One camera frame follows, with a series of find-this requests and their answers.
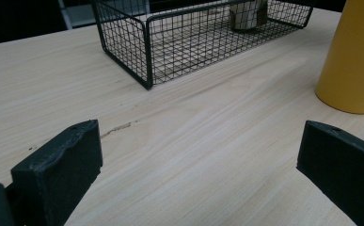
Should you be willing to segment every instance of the scratch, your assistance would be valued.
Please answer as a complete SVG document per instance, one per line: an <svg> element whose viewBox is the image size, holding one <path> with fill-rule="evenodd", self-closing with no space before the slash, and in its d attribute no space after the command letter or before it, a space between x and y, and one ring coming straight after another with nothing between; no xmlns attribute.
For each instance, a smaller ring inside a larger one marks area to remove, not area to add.
<svg viewBox="0 0 364 226"><path fill-rule="evenodd" d="M101 135L100 138L107 137L111 133L116 132L116 131L121 130L121 129L126 129L126 128L130 127L131 125L132 125L132 123L131 122L128 122L128 123L126 123L124 125L117 126L114 129L112 129L112 130L106 132L105 134Z"/></svg>

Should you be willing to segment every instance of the wood grain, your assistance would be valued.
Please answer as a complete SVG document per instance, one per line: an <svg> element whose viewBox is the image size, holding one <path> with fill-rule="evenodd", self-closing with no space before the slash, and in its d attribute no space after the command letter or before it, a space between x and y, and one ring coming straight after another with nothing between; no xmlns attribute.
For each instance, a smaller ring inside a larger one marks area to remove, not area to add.
<svg viewBox="0 0 364 226"><path fill-rule="evenodd" d="M364 139L314 94L340 14L146 91L87 27L0 44L0 183L98 119L102 173L67 225L354 225L296 168L306 120Z"/></svg>

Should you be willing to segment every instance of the yellow cylinder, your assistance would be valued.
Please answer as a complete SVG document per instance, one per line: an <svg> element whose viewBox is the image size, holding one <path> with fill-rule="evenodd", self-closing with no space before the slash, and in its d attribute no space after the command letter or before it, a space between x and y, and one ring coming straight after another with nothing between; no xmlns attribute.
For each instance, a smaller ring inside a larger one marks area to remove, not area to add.
<svg viewBox="0 0 364 226"><path fill-rule="evenodd" d="M316 95L338 110L364 114L364 0L347 0Z"/></svg>

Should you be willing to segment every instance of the dark background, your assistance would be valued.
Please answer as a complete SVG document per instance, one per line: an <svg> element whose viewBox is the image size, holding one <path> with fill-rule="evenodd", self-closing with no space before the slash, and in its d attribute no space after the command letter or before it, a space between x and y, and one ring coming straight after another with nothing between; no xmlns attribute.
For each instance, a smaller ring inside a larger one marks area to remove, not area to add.
<svg viewBox="0 0 364 226"><path fill-rule="evenodd" d="M209 0L180 0L177 6L150 0L152 11L181 7ZM346 0L318 0L316 8L342 11ZM89 4L89 0L64 0L66 7ZM19 40L66 30L56 0L0 0L0 42Z"/></svg>

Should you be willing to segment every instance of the wire mesh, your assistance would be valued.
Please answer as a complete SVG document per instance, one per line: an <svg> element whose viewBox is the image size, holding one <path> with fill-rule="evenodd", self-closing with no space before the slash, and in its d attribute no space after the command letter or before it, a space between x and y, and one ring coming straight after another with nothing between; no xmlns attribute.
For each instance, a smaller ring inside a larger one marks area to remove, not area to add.
<svg viewBox="0 0 364 226"><path fill-rule="evenodd" d="M253 2L247 0L182 6L175 0L92 0L92 6L104 51L150 89L303 28L314 5L313 0L262 1L265 21L249 29L235 29L256 23L239 17L259 10L246 6ZM233 14L233 6L244 9Z"/></svg>

